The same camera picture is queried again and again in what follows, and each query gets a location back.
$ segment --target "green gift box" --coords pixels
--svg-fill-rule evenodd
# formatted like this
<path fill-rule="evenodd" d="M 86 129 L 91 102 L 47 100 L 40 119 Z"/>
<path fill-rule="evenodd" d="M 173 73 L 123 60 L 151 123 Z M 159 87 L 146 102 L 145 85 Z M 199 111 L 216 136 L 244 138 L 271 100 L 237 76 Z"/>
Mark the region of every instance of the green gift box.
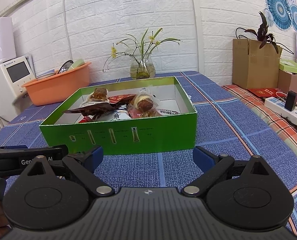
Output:
<path fill-rule="evenodd" d="M 280 70 L 297 74 L 297 63 L 289 59 L 280 59 Z"/>
<path fill-rule="evenodd" d="M 108 96 L 136 94 L 142 88 L 159 100 L 159 108 L 179 114 L 78 123 L 81 114 L 63 114 L 84 102 L 95 88 L 108 89 Z M 197 112 L 176 77 L 124 81 L 80 88 L 40 125 L 49 146 L 66 144 L 70 153 L 101 145 L 105 155 L 140 154 L 192 149 L 195 146 Z"/>

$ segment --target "cardboard box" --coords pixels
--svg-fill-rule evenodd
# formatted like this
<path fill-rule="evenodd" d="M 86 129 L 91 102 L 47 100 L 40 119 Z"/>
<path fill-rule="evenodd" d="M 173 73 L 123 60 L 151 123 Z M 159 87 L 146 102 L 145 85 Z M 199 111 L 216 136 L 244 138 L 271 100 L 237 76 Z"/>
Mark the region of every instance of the cardboard box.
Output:
<path fill-rule="evenodd" d="M 244 88 L 276 88 L 282 48 L 279 54 L 272 44 L 259 48 L 260 41 L 233 40 L 234 84 Z"/>
<path fill-rule="evenodd" d="M 117 96 L 136 94 L 151 85 L 151 93 L 161 101 L 160 108 L 177 110 L 180 114 L 75 123 L 81 119 L 81 114 L 62 113 L 79 107 L 97 87 L 107 88 L 108 96 Z M 162 77 L 81 88 L 50 114 L 40 129 L 49 146 L 66 144 L 69 152 L 75 153 L 98 144 L 105 155 L 116 155 L 192 149 L 196 123 L 196 109 L 176 77 Z"/>
<path fill-rule="evenodd" d="M 285 94 L 290 90 L 297 93 L 297 75 L 280 70 L 277 88 Z"/>
<path fill-rule="evenodd" d="M 297 63 L 289 59 L 280 59 L 280 70 L 297 73 Z"/>

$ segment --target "glass jar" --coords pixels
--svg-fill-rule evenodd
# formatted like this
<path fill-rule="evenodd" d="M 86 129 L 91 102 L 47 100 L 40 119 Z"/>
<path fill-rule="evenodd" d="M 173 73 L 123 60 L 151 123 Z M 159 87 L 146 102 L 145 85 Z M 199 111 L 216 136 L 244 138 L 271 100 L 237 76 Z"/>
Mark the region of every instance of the glass jar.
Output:
<path fill-rule="evenodd" d="M 155 77 L 155 67 L 151 59 L 151 53 L 130 56 L 130 76 L 132 79 Z"/>

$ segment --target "metal screw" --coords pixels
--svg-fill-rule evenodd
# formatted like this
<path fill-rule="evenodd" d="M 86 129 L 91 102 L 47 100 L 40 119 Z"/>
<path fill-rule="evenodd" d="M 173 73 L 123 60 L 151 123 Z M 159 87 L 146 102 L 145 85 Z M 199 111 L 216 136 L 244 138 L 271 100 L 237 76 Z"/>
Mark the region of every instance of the metal screw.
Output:
<path fill-rule="evenodd" d="M 200 191 L 200 189 L 196 186 L 187 186 L 184 188 L 184 192 L 187 194 L 196 194 Z"/>
<path fill-rule="evenodd" d="M 96 191 L 100 194 L 108 194 L 112 191 L 112 188 L 109 186 L 99 186 Z"/>

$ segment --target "plastic bowl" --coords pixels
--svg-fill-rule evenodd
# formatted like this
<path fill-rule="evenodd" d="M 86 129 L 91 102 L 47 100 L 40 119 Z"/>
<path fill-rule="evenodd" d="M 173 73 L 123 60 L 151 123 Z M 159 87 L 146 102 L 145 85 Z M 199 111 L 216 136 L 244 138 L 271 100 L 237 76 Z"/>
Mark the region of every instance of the plastic bowl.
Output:
<path fill-rule="evenodd" d="M 26 88 L 36 106 L 62 102 L 79 88 L 90 84 L 90 64 L 91 62 L 86 62 L 80 67 L 41 80 L 33 79 L 22 87 Z"/>

